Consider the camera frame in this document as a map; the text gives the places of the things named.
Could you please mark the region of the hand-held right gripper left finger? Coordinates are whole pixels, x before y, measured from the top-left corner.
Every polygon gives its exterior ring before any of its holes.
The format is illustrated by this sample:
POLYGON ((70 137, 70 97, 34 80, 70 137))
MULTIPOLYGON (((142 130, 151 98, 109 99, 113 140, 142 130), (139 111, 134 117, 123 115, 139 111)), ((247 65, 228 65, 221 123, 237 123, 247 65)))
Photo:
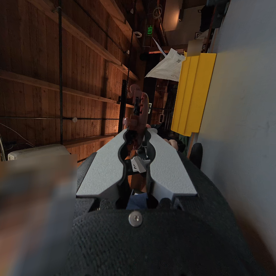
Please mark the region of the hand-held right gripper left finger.
POLYGON ((79 198, 101 198, 112 202, 129 200, 131 189, 125 159, 128 156, 128 129, 100 148, 76 193, 79 198))

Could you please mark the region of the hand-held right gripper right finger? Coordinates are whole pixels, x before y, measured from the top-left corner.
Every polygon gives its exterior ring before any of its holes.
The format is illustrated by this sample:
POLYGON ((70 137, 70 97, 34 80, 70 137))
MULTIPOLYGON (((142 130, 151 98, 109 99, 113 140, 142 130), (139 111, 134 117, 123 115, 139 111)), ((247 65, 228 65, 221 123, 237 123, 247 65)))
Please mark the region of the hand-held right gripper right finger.
POLYGON ((186 171, 177 150, 154 129, 145 130, 147 166, 147 189, 157 200, 197 196, 197 191, 186 171))

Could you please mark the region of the round brown black brick base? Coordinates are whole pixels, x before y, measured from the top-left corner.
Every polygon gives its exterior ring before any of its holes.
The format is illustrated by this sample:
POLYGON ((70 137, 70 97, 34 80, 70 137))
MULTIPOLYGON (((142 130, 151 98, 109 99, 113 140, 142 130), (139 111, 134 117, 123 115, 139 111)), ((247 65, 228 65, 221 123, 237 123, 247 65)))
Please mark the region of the round brown black brick base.
POLYGON ((128 129, 128 144, 133 146, 133 150, 138 150, 147 128, 149 99, 137 84, 130 86, 128 95, 133 99, 134 111, 129 118, 123 118, 122 123, 128 129))

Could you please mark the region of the black chair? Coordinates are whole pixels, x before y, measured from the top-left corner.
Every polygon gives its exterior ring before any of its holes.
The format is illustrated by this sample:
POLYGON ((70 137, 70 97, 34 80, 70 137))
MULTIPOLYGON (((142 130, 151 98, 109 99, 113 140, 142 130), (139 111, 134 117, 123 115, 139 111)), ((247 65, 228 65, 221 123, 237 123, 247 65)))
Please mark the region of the black chair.
POLYGON ((202 165, 203 147, 201 143, 195 143, 190 152, 189 160, 200 170, 202 165))

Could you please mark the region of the white ceiling unit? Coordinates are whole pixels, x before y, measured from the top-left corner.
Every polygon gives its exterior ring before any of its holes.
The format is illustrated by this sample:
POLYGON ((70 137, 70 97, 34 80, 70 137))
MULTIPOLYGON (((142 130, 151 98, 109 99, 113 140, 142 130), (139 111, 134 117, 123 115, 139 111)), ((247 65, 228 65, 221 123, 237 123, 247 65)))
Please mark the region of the white ceiling unit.
POLYGON ((8 154, 8 161, 29 157, 42 157, 48 155, 69 155, 69 152, 66 149, 66 147, 61 144, 45 145, 39 147, 32 147, 29 149, 12 151, 8 154))

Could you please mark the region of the yellow plastic bin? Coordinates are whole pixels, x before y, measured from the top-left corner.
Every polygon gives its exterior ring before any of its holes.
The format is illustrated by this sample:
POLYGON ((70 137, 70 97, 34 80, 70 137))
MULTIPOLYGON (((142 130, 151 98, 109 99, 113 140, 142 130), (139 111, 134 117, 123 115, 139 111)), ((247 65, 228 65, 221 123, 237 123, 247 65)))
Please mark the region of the yellow plastic bin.
POLYGON ((216 53, 201 53, 182 62, 172 131, 188 137, 199 133, 216 56, 216 53))

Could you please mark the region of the white numbered paper bag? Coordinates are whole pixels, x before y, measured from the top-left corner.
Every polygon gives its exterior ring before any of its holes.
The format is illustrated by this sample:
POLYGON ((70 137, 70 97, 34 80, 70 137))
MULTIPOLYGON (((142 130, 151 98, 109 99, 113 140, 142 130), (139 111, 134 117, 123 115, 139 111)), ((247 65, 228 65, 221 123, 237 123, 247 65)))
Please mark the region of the white numbered paper bag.
POLYGON ((185 55, 178 54, 174 49, 170 49, 166 57, 160 61, 145 77, 158 78, 179 82, 185 55))

